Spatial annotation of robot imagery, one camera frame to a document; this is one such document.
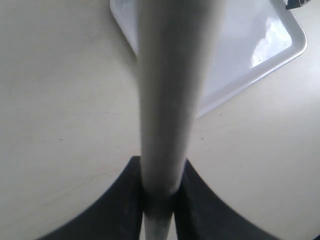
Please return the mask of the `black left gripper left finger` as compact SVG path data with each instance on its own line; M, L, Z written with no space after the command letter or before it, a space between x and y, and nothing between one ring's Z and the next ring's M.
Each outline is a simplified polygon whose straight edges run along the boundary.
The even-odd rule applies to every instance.
M143 219L140 157L130 158L111 187L89 208L43 240L138 240Z

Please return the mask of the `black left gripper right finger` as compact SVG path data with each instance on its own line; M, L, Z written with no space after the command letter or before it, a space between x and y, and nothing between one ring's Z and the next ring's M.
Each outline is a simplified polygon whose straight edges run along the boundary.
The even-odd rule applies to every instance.
M239 215L185 162L176 195L174 220L179 240L276 240Z

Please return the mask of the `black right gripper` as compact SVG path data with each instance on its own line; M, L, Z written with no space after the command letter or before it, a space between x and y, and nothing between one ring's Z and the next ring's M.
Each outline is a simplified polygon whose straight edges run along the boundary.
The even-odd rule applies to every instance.
M309 2L310 0L287 0L285 9L292 10L292 9L301 8Z

